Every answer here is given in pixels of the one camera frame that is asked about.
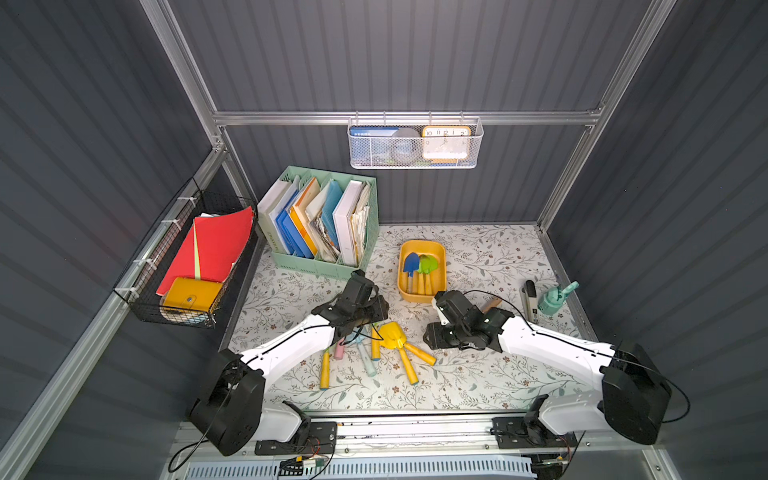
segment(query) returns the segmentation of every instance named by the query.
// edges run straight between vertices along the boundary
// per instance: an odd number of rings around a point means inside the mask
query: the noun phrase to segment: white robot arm
[[[290,405],[262,407],[264,392],[307,356],[367,323],[386,320],[388,312],[378,287],[363,271],[354,271],[341,294],[292,329],[240,355],[219,352],[203,377],[190,421],[223,455],[232,455],[254,437],[288,442],[298,435],[300,411]]]
[[[672,391],[639,345],[576,339],[499,308],[483,313],[455,290],[438,292],[432,305],[440,322],[427,325],[424,341],[430,348],[523,355],[592,388],[559,398],[539,396],[526,416],[535,436],[613,429],[637,443],[656,442]]]

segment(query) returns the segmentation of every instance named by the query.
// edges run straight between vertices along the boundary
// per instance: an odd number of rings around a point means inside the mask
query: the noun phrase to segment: red paper
[[[197,252],[200,258],[200,280],[222,283],[237,262],[253,227],[253,209],[248,207],[235,214],[219,217],[196,217],[170,264],[157,295],[163,296],[177,277],[194,278],[194,235],[197,231]]]

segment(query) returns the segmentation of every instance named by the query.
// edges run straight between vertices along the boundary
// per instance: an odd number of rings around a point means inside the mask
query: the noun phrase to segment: yellow tray
[[[402,271],[402,265],[406,257],[411,253],[432,255],[437,259],[440,267],[429,274],[429,280],[432,282],[432,295],[408,293],[408,274]],[[408,240],[400,247],[400,262],[397,271],[397,290],[400,290],[400,295],[406,302],[432,303],[435,293],[448,289],[448,273],[445,270],[445,247],[440,243],[430,240]],[[414,274],[414,289],[417,284],[415,277],[416,275]]]

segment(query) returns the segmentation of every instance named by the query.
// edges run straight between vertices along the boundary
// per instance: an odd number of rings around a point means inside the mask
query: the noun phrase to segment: blue toy shovel
[[[413,273],[420,268],[421,262],[419,255],[411,252],[402,263],[402,271],[408,274],[408,293],[413,293]]]

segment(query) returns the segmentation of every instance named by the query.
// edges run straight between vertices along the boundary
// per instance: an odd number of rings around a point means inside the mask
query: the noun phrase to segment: teal water bottle
[[[571,285],[561,289],[559,285],[553,286],[547,290],[547,293],[541,296],[538,301],[538,311],[546,316],[553,316],[558,312],[560,307],[565,303],[565,299],[572,291],[576,290],[578,282],[573,282]]]

